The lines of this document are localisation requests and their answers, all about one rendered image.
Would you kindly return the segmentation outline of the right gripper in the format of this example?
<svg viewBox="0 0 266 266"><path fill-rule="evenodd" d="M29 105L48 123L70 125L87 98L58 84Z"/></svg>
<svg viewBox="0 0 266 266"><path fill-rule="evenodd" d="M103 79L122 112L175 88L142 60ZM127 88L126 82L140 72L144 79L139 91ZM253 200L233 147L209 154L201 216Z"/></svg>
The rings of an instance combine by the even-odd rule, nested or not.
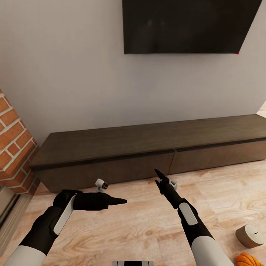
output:
<svg viewBox="0 0 266 266"><path fill-rule="evenodd" d="M158 182L157 180L155 180L158 188L160 189L160 193L162 195L164 195L167 200L170 199L170 197L174 194L176 194L177 192L175 191L175 189L170 185L170 180L168 177L166 177L163 173L161 173L159 170L155 169L155 172L157 173L157 175L159 176L159 178L161 179L160 182Z"/></svg>

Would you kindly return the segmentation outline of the pumpkin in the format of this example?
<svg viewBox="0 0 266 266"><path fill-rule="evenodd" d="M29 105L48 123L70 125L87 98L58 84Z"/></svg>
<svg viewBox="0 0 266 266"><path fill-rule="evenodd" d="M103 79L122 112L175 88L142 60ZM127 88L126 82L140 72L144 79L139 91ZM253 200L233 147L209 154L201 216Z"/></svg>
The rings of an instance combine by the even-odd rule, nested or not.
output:
<svg viewBox="0 0 266 266"><path fill-rule="evenodd" d="M241 253L236 257L237 266L263 266L255 257Z"/></svg>

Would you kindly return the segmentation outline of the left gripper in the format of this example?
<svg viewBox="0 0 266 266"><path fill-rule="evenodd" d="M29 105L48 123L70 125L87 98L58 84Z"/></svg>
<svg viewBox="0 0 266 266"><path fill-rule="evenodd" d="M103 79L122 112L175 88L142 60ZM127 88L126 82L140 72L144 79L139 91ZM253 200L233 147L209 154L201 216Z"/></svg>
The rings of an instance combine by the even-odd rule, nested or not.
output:
<svg viewBox="0 0 266 266"><path fill-rule="evenodd" d="M114 198L102 192L89 192L84 199L84 210L86 211L101 211L108 209L109 205L126 203L125 199Z"/></svg>

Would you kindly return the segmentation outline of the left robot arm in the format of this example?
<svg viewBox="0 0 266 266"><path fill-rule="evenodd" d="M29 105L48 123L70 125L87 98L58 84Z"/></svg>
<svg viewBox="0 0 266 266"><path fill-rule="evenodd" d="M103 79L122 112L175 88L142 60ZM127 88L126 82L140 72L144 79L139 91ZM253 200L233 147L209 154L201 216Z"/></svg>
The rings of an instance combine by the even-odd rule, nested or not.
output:
<svg viewBox="0 0 266 266"><path fill-rule="evenodd" d="M101 211L109 205L126 203L125 199L114 198L104 190L108 184L98 179L96 192L83 193L64 189L53 202L53 206L38 217L12 255L2 266L42 266L55 239L64 228L74 210Z"/></svg>

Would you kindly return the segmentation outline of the pillar candle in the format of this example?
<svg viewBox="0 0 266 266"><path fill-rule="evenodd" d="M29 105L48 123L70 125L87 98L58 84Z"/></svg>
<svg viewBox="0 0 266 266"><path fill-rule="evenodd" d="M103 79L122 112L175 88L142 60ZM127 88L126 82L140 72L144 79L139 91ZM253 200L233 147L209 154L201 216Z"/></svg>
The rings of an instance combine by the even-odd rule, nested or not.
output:
<svg viewBox="0 0 266 266"><path fill-rule="evenodd" d="M262 233L252 225L245 225L237 229L236 237L247 248L254 248L264 244Z"/></svg>

